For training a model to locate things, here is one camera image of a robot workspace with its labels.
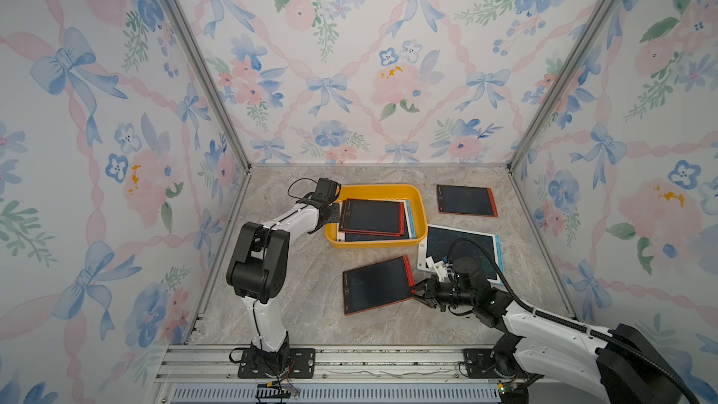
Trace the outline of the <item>yellow plastic storage box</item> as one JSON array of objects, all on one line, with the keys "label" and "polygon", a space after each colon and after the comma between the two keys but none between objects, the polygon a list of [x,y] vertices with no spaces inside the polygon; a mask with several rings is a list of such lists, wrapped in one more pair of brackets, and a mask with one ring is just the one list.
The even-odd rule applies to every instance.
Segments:
[{"label": "yellow plastic storage box", "polygon": [[339,241],[338,225],[327,224],[325,237],[336,249],[379,249],[379,248],[404,248],[420,245],[428,234],[428,221],[426,210],[420,191],[409,184],[387,183],[387,184],[352,184],[344,185],[340,192],[338,202],[347,199],[373,199],[406,201],[409,203],[409,213],[413,221],[413,239],[395,239],[394,241]]}]

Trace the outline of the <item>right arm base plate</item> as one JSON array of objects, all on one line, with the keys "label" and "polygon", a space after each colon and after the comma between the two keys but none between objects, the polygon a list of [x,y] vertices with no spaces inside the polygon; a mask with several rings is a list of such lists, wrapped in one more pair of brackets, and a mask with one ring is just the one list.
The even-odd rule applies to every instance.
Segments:
[{"label": "right arm base plate", "polygon": [[497,360],[490,348],[467,348],[462,350],[462,374],[469,379],[498,379],[514,381],[527,374],[508,361]]}]

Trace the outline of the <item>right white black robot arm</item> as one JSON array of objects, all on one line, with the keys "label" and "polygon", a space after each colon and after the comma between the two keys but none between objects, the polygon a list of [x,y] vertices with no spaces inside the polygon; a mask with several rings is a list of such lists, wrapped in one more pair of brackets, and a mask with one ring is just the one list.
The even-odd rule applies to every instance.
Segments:
[{"label": "right white black robot arm", "polygon": [[467,375],[524,377],[501,386],[505,402],[525,403],[527,389],[541,378],[571,385],[609,403],[698,401],[678,372],[635,327],[615,329],[568,320],[534,307],[505,286],[496,288],[480,267],[468,265],[433,275],[411,288],[431,309],[474,316],[502,336],[484,360],[467,355]]}]

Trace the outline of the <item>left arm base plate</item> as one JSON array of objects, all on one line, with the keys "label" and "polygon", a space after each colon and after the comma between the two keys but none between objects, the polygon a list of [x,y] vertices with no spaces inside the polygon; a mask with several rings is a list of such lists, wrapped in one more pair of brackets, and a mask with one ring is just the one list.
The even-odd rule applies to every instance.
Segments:
[{"label": "left arm base plate", "polygon": [[289,348],[267,353],[251,345],[237,360],[239,379],[312,379],[316,364],[313,348]]}]

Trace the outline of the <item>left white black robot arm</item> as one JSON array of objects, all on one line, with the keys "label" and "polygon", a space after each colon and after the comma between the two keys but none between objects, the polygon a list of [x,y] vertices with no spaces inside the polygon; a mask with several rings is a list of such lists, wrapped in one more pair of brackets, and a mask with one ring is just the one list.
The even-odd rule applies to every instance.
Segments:
[{"label": "left white black robot arm", "polygon": [[241,226],[226,271],[226,282],[241,298],[252,321],[252,347],[261,359],[282,364],[289,335],[282,323],[280,295],[288,271],[291,243],[338,222],[341,185],[321,178],[315,189],[296,198],[289,211],[263,224]]}]

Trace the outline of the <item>red writing tablet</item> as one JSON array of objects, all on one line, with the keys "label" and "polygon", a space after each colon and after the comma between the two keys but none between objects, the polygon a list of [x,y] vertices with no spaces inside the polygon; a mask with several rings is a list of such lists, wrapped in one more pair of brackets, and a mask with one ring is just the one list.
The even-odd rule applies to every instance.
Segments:
[{"label": "red writing tablet", "polygon": [[379,309],[412,299],[411,264],[406,255],[342,273],[345,315]]},{"label": "red writing tablet", "polygon": [[493,191],[487,187],[437,185],[440,213],[498,217]]},{"label": "red writing tablet", "polygon": [[398,238],[405,234],[404,205],[397,201],[348,199],[342,203],[341,232]]}]

